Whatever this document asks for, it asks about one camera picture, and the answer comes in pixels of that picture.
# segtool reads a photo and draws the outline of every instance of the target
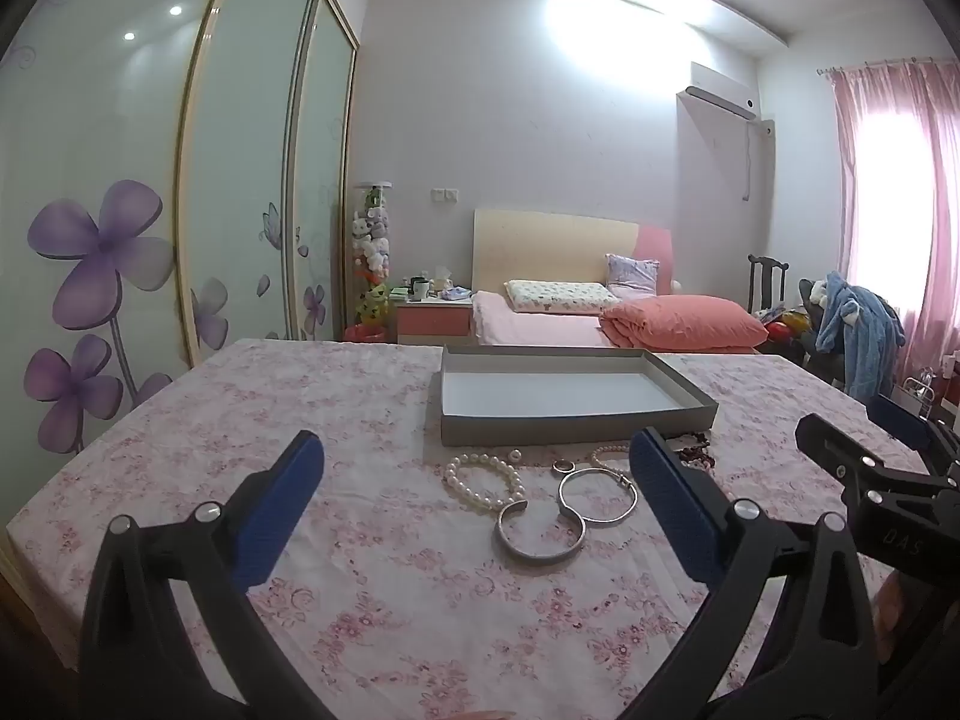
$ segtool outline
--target curtain rod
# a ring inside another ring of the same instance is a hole
[[[826,68],[823,70],[818,70],[818,76],[825,76],[827,73],[840,73],[840,71],[851,71],[859,70],[860,68],[875,68],[875,67],[886,67],[889,65],[901,65],[901,64],[915,64],[915,65],[928,65],[928,64],[939,64],[941,62],[956,62],[954,59],[935,59],[932,56],[909,56],[904,57],[903,59],[884,59],[880,62],[864,62],[862,65],[851,65],[845,68]]]

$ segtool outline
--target flower stem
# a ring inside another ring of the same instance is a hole
[[[130,393],[131,404],[136,405],[136,385],[133,384],[133,374],[130,370],[130,363],[127,362],[127,353],[123,348],[123,338],[120,338],[120,324],[117,317],[110,317],[110,334],[113,336],[113,348],[117,352],[117,362],[120,364],[120,372],[123,374],[124,381],[127,382],[127,391]]]

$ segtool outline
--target silver screw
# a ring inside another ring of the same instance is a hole
[[[760,516],[760,507],[748,498],[741,498],[733,503],[733,512],[740,519],[757,519]]]
[[[824,525],[834,533],[840,533],[847,526],[847,522],[837,512],[827,512],[824,514]]]
[[[114,535],[119,536],[120,533],[126,533],[131,526],[130,518],[126,514],[121,514],[120,517],[114,517],[109,524],[110,532]]]
[[[220,516],[220,504],[214,503],[213,501],[202,503],[197,507],[197,510],[193,512],[193,515],[198,522],[213,522],[213,520]]]

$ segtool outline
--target pink curtain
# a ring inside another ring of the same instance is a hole
[[[863,138],[870,123],[877,123],[877,115],[906,115],[918,124],[914,129],[922,134],[923,151],[929,151],[920,171],[923,179],[918,175],[916,190],[898,197],[896,209],[905,226],[920,213],[931,218],[923,295],[918,294],[913,304],[895,308],[901,313],[907,338],[899,358],[899,377],[925,365],[937,370],[940,357],[952,353],[960,340],[960,64],[906,62],[864,67],[834,71],[830,81],[843,164],[840,271],[844,276],[854,280],[858,276],[858,242],[863,245],[859,236],[867,218],[865,206],[873,200],[864,194],[864,185],[869,184],[867,169],[857,163],[858,151],[863,156]],[[891,258],[904,255],[909,244],[896,239],[885,242]],[[886,296],[882,285],[863,286]]]

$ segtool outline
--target air conditioner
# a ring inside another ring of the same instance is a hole
[[[717,71],[690,62],[690,97],[705,100],[752,122],[760,114],[760,103],[746,86]]]

